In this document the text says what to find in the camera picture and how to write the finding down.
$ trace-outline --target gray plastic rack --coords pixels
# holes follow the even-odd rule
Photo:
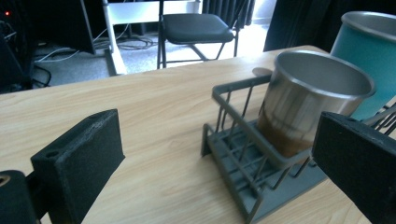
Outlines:
[[[217,125],[204,125],[201,154],[212,153],[246,223],[259,221],[327,178],[312,162],[310,149],[285,158],[256,129],[256,120],[246,121],[253,89],[269,81],[270,76],[262,76],[214,87]],[[236,91],[246,92],[241,111],[232,106]]]

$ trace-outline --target desk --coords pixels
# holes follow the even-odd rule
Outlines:
[[[217,118],[213,86],[254,77],[257,66],[274,69],[279,52],[0,95],[0,170],[28,175],[38,150],[117,108],[126,159],[84,223],[243,223],[212,157],[201,158],[202,127]],[[262,223],[369,221],[326,180]]]

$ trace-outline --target black chair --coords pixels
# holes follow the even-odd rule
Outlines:
[[[218,59],[224,45],[235,40],[233,56],[236,56],[240,30],[237,22],[239,14],[247,0],[236,1],[233,19],[229,24],[213,14],[201,14],[196,12],[163,15],[163,1],[164,0],[160,0],[157,69],[160,68],[161,64],[163,68],[165,68],[167,63],[209,61],[209,59],[195,47],[195,44],[221,43],[219,53],[216,57],[216,59]],[[166,40],[175,45],[189,46],[200,59],[166,61]]]

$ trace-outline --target stainless steel cup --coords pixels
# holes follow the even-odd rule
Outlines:
[[[375,93],[358,67],[327,54],[280,53],[265,94],[258,128],[285,157],[309,149],[322,111],[351,115]]]

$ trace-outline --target chair seat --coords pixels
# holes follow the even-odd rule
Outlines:
[[[166,39],[173,44],[227,43],[233,32],[218,16],[212,14],[163,15]]]

